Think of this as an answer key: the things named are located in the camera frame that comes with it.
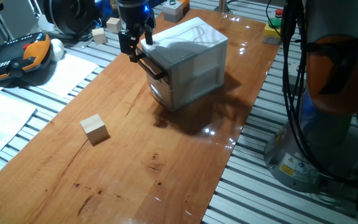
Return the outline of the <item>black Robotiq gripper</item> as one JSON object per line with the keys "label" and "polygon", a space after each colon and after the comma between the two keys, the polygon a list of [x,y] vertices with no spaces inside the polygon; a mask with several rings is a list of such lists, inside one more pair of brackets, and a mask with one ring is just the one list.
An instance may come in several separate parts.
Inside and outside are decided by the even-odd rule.
{"label": "black Robotiq gripper", "polygon": [[150,13],[149,0],[116,0],[116,4],[120,18],[126,25],[126,29],[118,33],[121,52],[126,54],[131,62],[137,63],[139,36],[132,36],[130,30],[145,24],[145,41],[147,45],[152,45],[152,35],[156,27],[155,15]]}

